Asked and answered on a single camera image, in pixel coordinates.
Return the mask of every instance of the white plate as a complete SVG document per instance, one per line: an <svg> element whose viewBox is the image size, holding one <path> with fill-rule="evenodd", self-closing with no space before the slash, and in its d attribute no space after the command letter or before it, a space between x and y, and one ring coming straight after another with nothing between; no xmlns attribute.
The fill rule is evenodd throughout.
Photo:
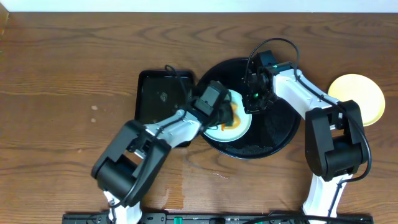
<svg viewBox="0 0 398 224"><path fill-rule="evenodd" d="M221 130L221 125L216 127L212 127L205 131L205 135L212 140L219 142L230 142L235 141L242 137L246 131L250 128L251 124L251 114L246 114L244 112L243 103L242 103L242 95L234 90L229 90L231 92L231 102L237 104L238 108L234 113L239 117L241 123L238 127L234 129L225 129Z"/></svg>

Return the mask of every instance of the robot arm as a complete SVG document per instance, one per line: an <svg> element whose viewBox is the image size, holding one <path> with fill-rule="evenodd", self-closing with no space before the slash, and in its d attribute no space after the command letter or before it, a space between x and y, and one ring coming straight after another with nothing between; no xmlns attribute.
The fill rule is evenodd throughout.
<svg viewBox="0 0 398 224"><path fill-rule="evenodd" d="M322 92L310 83L300 70L297 70L297 76L301 81L298 82L292 64L277 64L271 51L259 52L253 58L253 65L253 70L257 73L250 76L251 91L246 99L258 97L260 93L260 100L252 100L251 103L246 100L246 105L257 106L250 108L251 111L266 110L273 99L282 98L305 120L305 156L313 177L308 199L303 205L304 213L336 217L336 208L346 185L341 185L331 208L338 184L342 180L350 179L357 172L359 165L367 161L367 152L358 130L334 107L309 91L308 87L317 95L342 107L363 127L359 106L354 101L340 102ZM334 129L344 129L344 135L333 138L331 130Z"/></svg>
<svg viewBox="0 0 398 224"><path fill-rule="evenodd" d="M223 85L211 82L203 94L184 110L159 123L141 125L128 121L94 165L91 176L114 207L109 220L118 224L137 223L142 216L139 202L151 187L170 150L191 141L209 126L233 120L231 96ZM127 150L142 158L128 159Z"/></svg>

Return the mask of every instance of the wire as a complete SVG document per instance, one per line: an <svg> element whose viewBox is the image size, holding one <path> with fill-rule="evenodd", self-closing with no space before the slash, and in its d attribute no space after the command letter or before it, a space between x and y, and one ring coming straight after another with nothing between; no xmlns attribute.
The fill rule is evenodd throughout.
<svg viewBox="0 0 398 224"><path fill-rule="evenodd" d="M345 220L342 218L320 217L315 215L273 215L262 218L253 219L243 224L257 224L259 222L273 221L273 220L316 220L321 222L338 222L339 224L363 224L365 222Z"/></svg>
<svg viewBox="0 0 398 224"><path fill-rule="evenodd" d="M97 224L96 222L94 222L93 217L96 217L95 220L97 219L97 216L99 216L98 214L94 214L94 215L90 215L87 219L86 219L86 224L88 224L88 220L92 221L94 224Z"/></svg>
<svg viewBox="0 0 398 224"><path fill-rule="evenodd" d="M152 137L152 139L157 138L157 137L159 136L159 134L160 134L165 128L167 128L167 127L169 127L170 125L173 125L173 124L175 124L175 123L181 121L182 119L184 119L184 117L187 115L187 108L188 108L188 104L189 104L189 101L188 101L188 92L187 92L187 89L185 88L185 85L184 85L184 83L183 83L183 81L182 81L181 76L175 71L175 68L174 68L173 66L171 66L171 65L165 65L164 69L166 70L167 73L171 74L172 76L177 77L178 80L179 80L179 82L180 82L180 84L181 84L182 91L184 92L184 95L185 95L185 107L184 107L184 109L183 109L183 110L184 110L184 114L183 114L181 117L179 117L178 119L176 119L176 120L174 120L174 121L171 121L171 122L169 122L169 123L167 123L167 124L161 126L161 127L157 130L157 132L155 133L155 135ZM142 175L143 175L143 173L144 173L144 168L145 168L145 166L146 166L146 164L147 164L147 161L148 161L147 159L144 159L144 162L143 162L143 164L142 164L141 170L139 171L136 180L141 179L141 177L142 177ZM130 197L132 191L136 188L136 184L137 184L137 181L135 181L135 183L134 183L133 186L130 188L130 190L129 190L129 192L126 194L126 196L124 196L124 198L123 198L122 200L120 200L116 205L109 205L109 206L111 207L111 209L115 209L115 208L121 206L122 204L124 204L124 203L126 202L127 198Z"/></svg>
<svg viewBox="0 0 398 224"><path fill-rule="evenodd" d="M268 216L271 216L271 215L272 215L273 213L275 213L275 212L282 212L282 211L280 211L280 210L274 210L274 211L270 212L270 213L268 214Z"/></svg>
<svg viewBox="0 0 398 224"><path fill-rule="evenodd" d="M364 131L363 131L363 128L359 126L359 124L354 120L354 118L352 118L342 107L340 107L340 106L334 104L333 102L331 102L331 101L328 100L328 99L325 99L323 95L319 95L319 94L318 94L317 92L315 92L313 89L311 89L310 87L308 87L308 86L300 79L300 76L297 75L297 67L298 67L299 61L300 61L300 51L299 51L299 49L297 48L297 46L296 46L293 42L291 42L290 40L287 40L287 39L285 39L285 38L276 37L276 38L267 39L267 40L263 41L261 44L259 44L259 45L250 53L250 56L249 56L249 59L248 59L248 63L246 64L246 71L245 71L245 75L244 75L245 80L246 80L246 77L247 77L247 74L248 74L249 64L250 64L251 58L252 58L252 56L254 55L254 53L257 51L258 48L260 48L260 47L263 46L265 43L270 42L270 41L272 41L272 40L281 40L281 41L287 42L287 43L289 43L289 44L295 49L296 54L297 54L297 56L296 56L296 63L295 63L295 65L294 65L294 67L293 67L295 79L296 79L302 86L304 86L304 88L306 88L308 91L310 91L310 92L311 92L312 94L314 94L316 97L318 97L319 100L323 100L325 103L328 103L328 104L331 105L333 108L337 109L341 114L343 114L343 116L345 116L345 117L354 125L354 128L357 129L357 131L359 132L359 135L361 136L361 138L362 138L362 140L363 140L363 143L365 144L366 151L367 151L367 153L368 153L368 162L367 162L367 165L366 165L366 170L363 172L363 174L360 175L359 177L355 177L355 178L353 178L353 179L341 180L341 181L339 181L339 183L337 184L337 189L336 189L335 195L333 196L333 200L332 200L332 203L331 203L330 208L329 208L329 211L328 211L328 217L330 217L331 211L333 210L333 207L335 206L338 193L339 193L339 191L340 191L340 188L342 188L343 183L349 183L349 182L355 182L355 181L362 180L363 178L365 178L365 177L369 174L369 172L370 172L370 170L371 170L371 167L372 167L372 154L371 154L371 148L370 148L370 146L369 146L368 140L366 139L366 136L365 136L365 133L364 133Z"/></svg>
<svg viewBox="0 0 398 224"><path fill-rule="evenodd" d="M116 218L116 211L114 208L112 208L112 216L113 216L112 224L116 224L117 218Z"/></svg>

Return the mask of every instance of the black round tray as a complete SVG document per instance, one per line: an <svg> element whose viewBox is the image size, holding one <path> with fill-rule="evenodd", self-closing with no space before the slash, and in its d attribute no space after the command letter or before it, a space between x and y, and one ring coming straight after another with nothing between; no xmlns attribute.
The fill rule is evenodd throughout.
<svg viewBox="0 0 398 224"><path fill-rule="evenodd" d="M197 87L206 88L210 81L219 81L226 88L242 94L242 77L248 58L234 58L211 68L199 80ZM253 114L249 130L231 142L218 142L204 133L203 138L215 149L240 159L270 156L286 146L297 132L301 116L283 99L278 99L264 113Z"/></svg>

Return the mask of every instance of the white wall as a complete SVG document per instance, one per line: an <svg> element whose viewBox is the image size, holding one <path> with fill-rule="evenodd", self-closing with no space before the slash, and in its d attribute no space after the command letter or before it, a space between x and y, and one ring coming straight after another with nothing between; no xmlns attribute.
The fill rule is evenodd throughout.
<svg viewBox="0 0 398 224"><path fill-rule="evenodd" d="M398 12L398 0L0 0L10 12Z"/></svg>

